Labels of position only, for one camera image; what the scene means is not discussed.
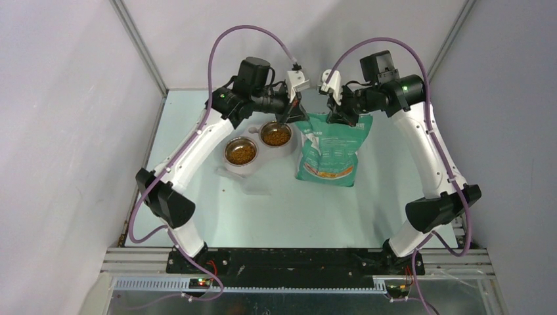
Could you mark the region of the teal pet food bag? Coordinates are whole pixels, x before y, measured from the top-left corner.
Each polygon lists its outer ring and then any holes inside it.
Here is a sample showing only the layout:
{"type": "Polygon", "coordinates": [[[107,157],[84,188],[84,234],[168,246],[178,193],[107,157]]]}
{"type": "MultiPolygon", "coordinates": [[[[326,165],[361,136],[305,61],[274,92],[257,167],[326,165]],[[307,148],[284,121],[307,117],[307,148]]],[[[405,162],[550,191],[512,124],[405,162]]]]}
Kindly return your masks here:
{"type": "Polygon", "coordinates": [[[327,114],[309,114],[295,123],[300,135],[300,155],[295,178],[306,182],[352,187],[358,168],[358,151],[367,139],[373,117],[364,115],[354,127],[329,124],[327,114]]]}

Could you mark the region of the clear plastic scoop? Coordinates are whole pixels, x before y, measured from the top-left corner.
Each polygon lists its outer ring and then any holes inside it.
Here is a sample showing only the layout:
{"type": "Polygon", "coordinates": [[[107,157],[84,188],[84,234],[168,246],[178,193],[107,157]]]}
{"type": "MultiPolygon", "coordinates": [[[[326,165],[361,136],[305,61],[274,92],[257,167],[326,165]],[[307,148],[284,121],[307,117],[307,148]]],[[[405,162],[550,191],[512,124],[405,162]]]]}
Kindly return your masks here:
{"type": "Polygon", "coordinates": [[[237,182],[240,185],[242,192],[246,195],[252,196],[270,196],[271,187],[268,182],[260,177],[253,175],[238,175],[228,171],[224,167],[217,167],[215,173],[220,177],[225,177],[237,182]]]}

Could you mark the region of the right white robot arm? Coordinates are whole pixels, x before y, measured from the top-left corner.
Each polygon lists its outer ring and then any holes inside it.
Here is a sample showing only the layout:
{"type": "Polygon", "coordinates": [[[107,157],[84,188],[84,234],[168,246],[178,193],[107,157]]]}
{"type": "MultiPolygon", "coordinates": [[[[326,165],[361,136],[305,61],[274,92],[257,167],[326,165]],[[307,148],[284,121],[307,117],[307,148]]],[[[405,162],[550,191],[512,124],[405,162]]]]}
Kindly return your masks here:
{"type": "Polygon", "coordinates": [[[365,83],[352,90],[341,83],[338,70],[325,70],[320,92],[328,95],[329,123],[354,127],[366,114],[381,111],[398,128],[420,177],[423,197],[405,207],[403,227],[386,242],[382,266],[399,274],[410,255],[440,226],[451,223],[481,197],[477,184],[461,175],[426,104],[425,84],[419,75],[400,77],[389,51],[364,57],[360,65],[365,83]]]}

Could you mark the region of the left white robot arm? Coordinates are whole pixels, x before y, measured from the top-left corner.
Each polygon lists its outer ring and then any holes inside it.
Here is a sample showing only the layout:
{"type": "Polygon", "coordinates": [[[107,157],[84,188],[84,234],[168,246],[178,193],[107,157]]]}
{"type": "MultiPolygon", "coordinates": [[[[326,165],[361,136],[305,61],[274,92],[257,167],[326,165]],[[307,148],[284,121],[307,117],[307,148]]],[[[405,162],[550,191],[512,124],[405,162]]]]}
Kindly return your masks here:
{"type": "Polygon", "coordinates": [[[273,114],[279,123],[306,120],[301,91],[309,87],[302,67],[294,64],[286,78],[268,83],[274,69],[266,60],[249,56],[238,73],[212,91],[190,133],[155,169],[140,169],[136,182],[144,203],[164,224],[175,245],[183,250],[182,264],[192,273],[207,267],[206,243],[192,216],[195,204],[183,192],[199,166],[233,131],[255,112],[273,114]]]}

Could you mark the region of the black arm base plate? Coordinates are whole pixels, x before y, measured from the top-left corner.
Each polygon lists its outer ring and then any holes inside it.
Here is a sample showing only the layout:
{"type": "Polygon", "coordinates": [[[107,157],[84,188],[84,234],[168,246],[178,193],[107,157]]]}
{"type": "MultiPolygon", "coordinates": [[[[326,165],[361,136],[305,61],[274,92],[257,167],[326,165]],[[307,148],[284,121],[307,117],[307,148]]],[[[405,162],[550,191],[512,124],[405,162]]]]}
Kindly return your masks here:
{"type": "Polygon", "coordinates": [[[421,255],[345,249],[209,248],[194,259],[230,288],[371,289],[376,276],[423,276],[421,255]]]}

